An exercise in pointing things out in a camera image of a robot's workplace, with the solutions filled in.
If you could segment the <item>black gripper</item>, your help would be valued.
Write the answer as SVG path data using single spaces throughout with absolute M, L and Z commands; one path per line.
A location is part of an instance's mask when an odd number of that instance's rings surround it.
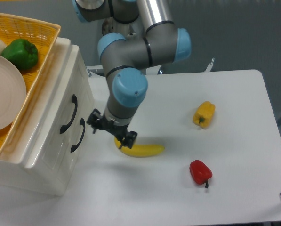
M 97 130 L 105 130 L 110 134 L 116 136 L 120 142 L 119 149 L 123 147 L 131 149 L 136 141 L 137 132 L 128 131 L 128 124 L 117 125 L 115 120 L 108 120 L 105 115 L 95 108 L 87 119 L 87 124 L 91 126 L 92 133 L 95 134 Z

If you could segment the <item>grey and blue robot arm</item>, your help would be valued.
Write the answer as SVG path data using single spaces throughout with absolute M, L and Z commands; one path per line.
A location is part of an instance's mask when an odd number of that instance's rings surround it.
M 127 128 L 148 88 L 142 70 L 187 59 L 192 50 L 186 29 L 177 28 L 165 0 L 75 0 L 73 6 L 84 22 L 112 18 L 119 25 L 141 21 L 143 34 L 129 39 L 118 29 L 105 34 L 97 51 L 109 88 L 104 113 L 93 110 L 87 123 L 93 130 L 114 135 L 131 148 L 137 133 Z

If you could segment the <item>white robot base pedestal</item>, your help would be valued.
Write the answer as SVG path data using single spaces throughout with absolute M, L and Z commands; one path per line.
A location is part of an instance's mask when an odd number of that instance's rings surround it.
M 119 33 L 127 40 L 134 40 L 143 36 L 144 28 L 141 21 L 138 19 L 132 23 L 120 23 L 113 17 L 110 17 L 103 21 L 101 32 L 103 36 L 110 33 Z

